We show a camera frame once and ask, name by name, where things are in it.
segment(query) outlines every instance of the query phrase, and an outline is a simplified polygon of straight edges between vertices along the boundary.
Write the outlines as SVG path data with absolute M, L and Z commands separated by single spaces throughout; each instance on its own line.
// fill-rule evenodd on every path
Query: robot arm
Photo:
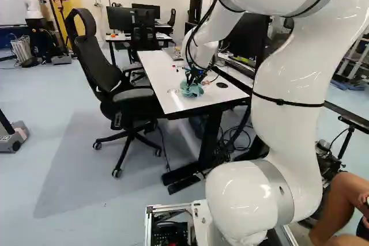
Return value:
M 321 201 L 314 149 L 317 120 L 337 65 L 369 24 L 369 0 L 223 2 L 233 10 L 295 21 L 288 41 L 261 64 L 254 82 L 253 126 L 270 147 L 269 155 L 220 165 L 206 180 L 217 228 L 233 246 L 253 245 L 266 230 L 310 216 Z M 190 43 L 196 64 L 211 64 L 216 41 L 229 34 L 241 15 L 215 5 Z

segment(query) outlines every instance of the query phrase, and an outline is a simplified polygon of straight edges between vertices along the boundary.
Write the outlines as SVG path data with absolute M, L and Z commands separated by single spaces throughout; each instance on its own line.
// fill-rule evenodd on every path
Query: black office chair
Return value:
M 74 18 L 79 15 L 85 25 L 85 35 L 78 36 Z M 112 171 L 113 177 L 118 178 L 121 173 L 121 165 L 126 157 L 130 143 L 134 138 L 155 149 L 155 155 L 161 155 L 161 147 L 139 134 L 154 131 L 157 119 L 164 117 L 164 112 L 151 87 L 136 86 L 129 82 L 125 74 L 128 69 L 121 72 L 106 60 L 99 43 L 95 37 L 96 23 L 87 9 L 73 9 L 66 19 L 66 28 L 72 42 L 73 51 L 86 75 L 95 96 L 101 101 L 100 109 L 103 115 L 111 120 L 112 130 L 125 131 L 107 138 L 99 138 L 93 148 L 100 150 L 103 142 L 114 141 L 127 137 L 122 154 Z M 144 124 L 135 126 L 138 121 L 144 120 Z
M 159 42 L 156 38 L 155 19 L 150 18 L 149 12 L 138 14 L 140 11 L 135 11 L 136 22 L 133 24 L 131 32 L 131 46 L 129 58 L 131 64 L 139 62 L 137 51 L 152 51 L 160 50 Z M 146 75 L 144 72 L 134 72 L 132 75 L 138 76 L 132 80 L 134 84 Z
M 174 26 L 174 24 L 175 24 L 175 15 L 176 15 L 176 11 L 175 11 L 175 9 L 171 9 L 171 18 L 169 19 L 169 21 L 168 21 L 168 25 L 170 25 L 170 26 Z

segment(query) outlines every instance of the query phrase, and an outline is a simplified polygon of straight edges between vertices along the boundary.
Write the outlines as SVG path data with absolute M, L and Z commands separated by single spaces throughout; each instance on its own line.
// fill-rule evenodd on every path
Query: teal fabric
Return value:
M 188 86 L 187 81 L 183 80 L 180 83 L 180 92 L 185 97 L 198 97 L 204 93 L 201 84 L 191 84 Z

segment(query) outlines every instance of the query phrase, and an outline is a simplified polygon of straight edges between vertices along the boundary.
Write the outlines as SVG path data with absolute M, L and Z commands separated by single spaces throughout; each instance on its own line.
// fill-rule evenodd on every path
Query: chair backrest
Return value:
M 135 10 L 135 23 L 132 25 L 131 47 L 133 50 L 159 50 L 156 39 L 155 18 L 152 11 Z
M 170 26 L 174 26 L 175 24 L 175 15 L 177 14 L 176 10 L 175 9 L 171 9 L 171 18 L 169 19 L 168 21 L 168 25 Z
M 79 15 L 85 25 L 85 35 L 78 36 L 74 18 Z M 122 78 L 122 72 L 108 60 L 100 49 L 96 34 L 96 22 L 87 9 L 73 9 L 65 19 L 72 49 L 94 94 L 100 101 L 109 100 L 110 91 L 117 86 Z

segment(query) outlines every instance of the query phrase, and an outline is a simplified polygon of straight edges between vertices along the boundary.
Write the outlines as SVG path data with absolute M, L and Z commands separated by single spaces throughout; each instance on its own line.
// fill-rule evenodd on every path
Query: blue-gray floor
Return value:
M 124 51 L 116 57 L 119 65 L 127 62 Z M 0 67 L 13 64 L 1 62 Z M 328 99 L 369 118 L 367 92 L 331 87 Z M 18 153 L 0 155 L 0 245 L 141 245 L 146 205 L 204 198 L 203 183 L 169 196 L 160 183 L 164 160 L 152 157 L 152 151 L 139 143 L 132 146 L 122 178 L 110 176 L 122 142 L 104 146 L 101 152 L 92 149 L 94 138 L 113 132 L 77 61 L 0 70 L 0 107 L 9 120 L 21 119 L 31 131 Z M 242 112 L 240 108 L 228 113 L 223 124 L 235 125 Z M 319 138 L 331 141 L 346 128 L 337 117 L 323 110 Z M 194 158 L 191 152 L 198 149 L 198 141 L 191 135 L 173 135 L 173 124 L 162 122 L 168 156 L 176 167 Z M 151 138 L 160 143 L 157 134 Z M 342 141 L 343 137 L 335 142 L 334 153 Z M 247 144 L 246 137 L 239 143 Z M 368 147 L 367 136 L 356 131 L 344 157 L 347 170 L 366 179 Z M 358 220 L 355 214 L 345 231 L 354 232 Z

